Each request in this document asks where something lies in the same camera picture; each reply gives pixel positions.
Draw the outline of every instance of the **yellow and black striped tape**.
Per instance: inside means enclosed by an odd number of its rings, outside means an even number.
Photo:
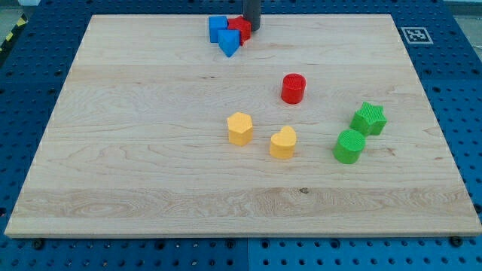
[[[8,35],[5,37],[5,40],[0,46],[0,68],[3,66],[5,60],[7,60],[10,51],[14,47],[15,42],[17,42],[18,38],[20,37],[20,33],[23,31],[23,29],[25,29],[27,23],[27,17],[25,16],[25,14],[22,14],[12,31],[10,31],[10,33],[8,33]]]

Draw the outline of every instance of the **green block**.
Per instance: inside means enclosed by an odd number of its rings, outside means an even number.
[[[358,160],[364,148],[365,137],[354,129],[348,129],[338,136],[333,155],[341,163],[352,164]]]
[[[364,136],[378,136],[386,124],[383,106],[363,102],[362,107],[353,116],[350,128],[359,131]]]

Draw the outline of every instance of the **plastic toy block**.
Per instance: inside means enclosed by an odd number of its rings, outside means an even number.
[[[360,110],[355,113],[349,127],[359,131],[364,136],[378,136],[382,132],[386,121],[385,116],[383,116],[383,106],[363,102]]]
[[[303,75],[289,74],[283,78],[283,86],[281,90],[281,99],[288,104],[297,104],[301,102],[304,95],[304,89],[307,81]]]
[[[218,42],[218,31],[227,29],[226,16],[210,16],[209,19],[209,40],[212,43]]]
[[[293,157],[296,145],[296,132],[291,126],[284,126],[281,131],[271,136],[270,154],[278,159]]]
[[[251,116],[236,112],[227,119],[229,142],[244,146],[253,139],[253,123]]]
[[[243,16],[239,16],[234,19],[227,19],[227,28],[239,30],[241,34],[239,44],[242,46],[244,45],[245,41],[251,38],[251,23],[248,20],[244,20]]]
[[[227,57],[233,56],[239,48],[239,30],[219,30],[219,47]]]
[[[365,137],[354,129],[348,129],[342,131],[338,136],[333,155],[341,163],[353,164],[359,159],[364,148]]]

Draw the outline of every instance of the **blue metal base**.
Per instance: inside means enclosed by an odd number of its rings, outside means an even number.
[[[479,214],[482,63],[439,0],[265,0],[264,14],[391,14],[425,27],[413,65]],[[234,0],[43,0],[0,69],[0,230],[3,233],[92,14],[241,14]],[[464,239],[11,240],[0,270],[482,269],[482,237]]]

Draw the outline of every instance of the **wooden board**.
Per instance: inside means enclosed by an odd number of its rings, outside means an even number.
[[[6,230],[10,237],[448,236],[480,221],[389,15],[264,16],[228,59],[207,16],[94,16]],[[282,78],[307,78],[304,100]],[[331,153],[363,101],[389,122]],[[227,141],[252,116],[254,139]],[[294,158],[270,137],[297,131]]]

